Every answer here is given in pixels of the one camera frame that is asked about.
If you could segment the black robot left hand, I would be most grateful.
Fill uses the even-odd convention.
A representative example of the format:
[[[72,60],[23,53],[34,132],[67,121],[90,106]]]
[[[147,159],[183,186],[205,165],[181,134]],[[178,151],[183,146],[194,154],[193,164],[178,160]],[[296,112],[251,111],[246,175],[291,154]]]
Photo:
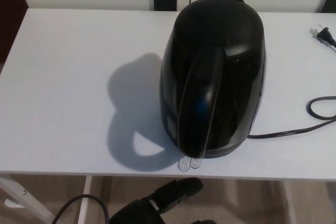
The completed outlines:
[[[196,177],[173,180],[152,194],[132,201],[109,220],[110,223],[165,223],[161,215],[199,193],[203,182]]]

